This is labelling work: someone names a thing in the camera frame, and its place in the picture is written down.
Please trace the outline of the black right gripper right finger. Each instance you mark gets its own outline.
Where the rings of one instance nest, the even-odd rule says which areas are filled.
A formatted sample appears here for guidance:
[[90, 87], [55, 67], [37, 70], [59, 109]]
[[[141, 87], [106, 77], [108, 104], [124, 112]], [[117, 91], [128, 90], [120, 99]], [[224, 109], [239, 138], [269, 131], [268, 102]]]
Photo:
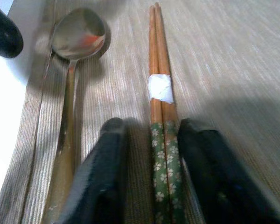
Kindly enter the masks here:
[[178, 148], [207, 224], [280, 224], [280, 215], [217, 130], [182, 119]]

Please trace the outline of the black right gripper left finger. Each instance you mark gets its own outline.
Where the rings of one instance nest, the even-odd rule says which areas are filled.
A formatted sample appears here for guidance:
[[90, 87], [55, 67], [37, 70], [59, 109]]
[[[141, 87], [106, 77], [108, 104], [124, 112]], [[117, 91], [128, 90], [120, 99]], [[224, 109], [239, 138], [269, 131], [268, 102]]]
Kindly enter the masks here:
[[128, 127], [111, 118], [77, 169], [58, 224], [124, 224]]

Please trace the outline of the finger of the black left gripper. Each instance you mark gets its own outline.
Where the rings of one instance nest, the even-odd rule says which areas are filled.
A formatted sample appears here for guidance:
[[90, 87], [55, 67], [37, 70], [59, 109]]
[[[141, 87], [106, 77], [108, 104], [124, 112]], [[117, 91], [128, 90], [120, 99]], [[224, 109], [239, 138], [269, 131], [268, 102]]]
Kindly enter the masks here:
[[0, 9], [0, 56], [15, 58], [23, 50], [23, 38], [16, 24]]

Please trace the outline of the white tape band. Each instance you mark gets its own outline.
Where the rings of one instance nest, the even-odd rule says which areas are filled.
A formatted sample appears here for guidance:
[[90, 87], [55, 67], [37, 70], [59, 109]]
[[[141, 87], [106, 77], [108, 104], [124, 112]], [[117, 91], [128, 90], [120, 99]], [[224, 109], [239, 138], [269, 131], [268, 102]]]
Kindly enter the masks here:
[[171, 77], [167, 74], [152, 74], [148, 80], [148, 90], [151, 99], [174, 103]]

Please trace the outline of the wooden chopstick green floral end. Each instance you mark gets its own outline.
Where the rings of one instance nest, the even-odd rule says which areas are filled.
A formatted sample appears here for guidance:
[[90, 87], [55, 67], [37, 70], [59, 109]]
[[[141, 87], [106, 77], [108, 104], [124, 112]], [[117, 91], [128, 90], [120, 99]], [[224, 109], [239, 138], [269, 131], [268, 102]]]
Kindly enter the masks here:
[[174, 104], [164, 22], [160, 4], [155, 3], [154, 6], [159, 73], [164, 79], [164, 85], [161, 90], [161, 109], [166, 149], [166, 172], [168, 178], [171, 224], [187, 224], [182, 188], [182, 166], [177, 140], [177, 112]]
[[164, 148], [161, 101], [157, 98], [156, 81], [159, 74], [158, 50], [156, 39], [155, 7], [149, 13], [149, 81], [148, 90], [151, 106], [151, 145], [153, 153], [154, 223], [170, 224], [168, 178]]

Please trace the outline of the metal spoon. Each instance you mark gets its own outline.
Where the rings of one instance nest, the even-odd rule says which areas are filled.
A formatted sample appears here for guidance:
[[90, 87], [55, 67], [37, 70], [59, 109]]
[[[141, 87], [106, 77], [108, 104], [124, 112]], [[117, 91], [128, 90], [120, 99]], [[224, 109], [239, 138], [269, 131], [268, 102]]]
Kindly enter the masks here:
[[52, 38], [53, 51], [69, 61], [66, 75], [61, 130], [51, 181], [41, 224], [53, 224], [68, 197], [75, 172], [73, 112], [75, 69], [79, 60], [98, 53], [105, 43], [105, 25], [89, 8], [77, 8], [57, 24]]

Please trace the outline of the beige woven counter mat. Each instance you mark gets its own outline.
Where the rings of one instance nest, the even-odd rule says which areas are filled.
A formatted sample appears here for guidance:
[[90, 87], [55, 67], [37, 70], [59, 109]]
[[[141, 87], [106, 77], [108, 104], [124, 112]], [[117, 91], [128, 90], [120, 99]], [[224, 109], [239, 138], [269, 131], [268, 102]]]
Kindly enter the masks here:
[[113, 117], [128, 124], [124, 224], [169, 224], [154, 202], [149, 77], [149, 9], [158, 1], [179, 119], [217, 129], [280, 205], [280, 0], [14, 0], [8, 13], [24, 48], [8, 68], [26, 87], [19, 129], [5, 149], [16, 91], [0, 82], [0, 152], [10, 158], [0, 190], [0, 224], [43, 224], [62, 128], [68, 62], [53, 30], [88, 7], [106, 23], [106, 46], [77, 63], [75, 165]]

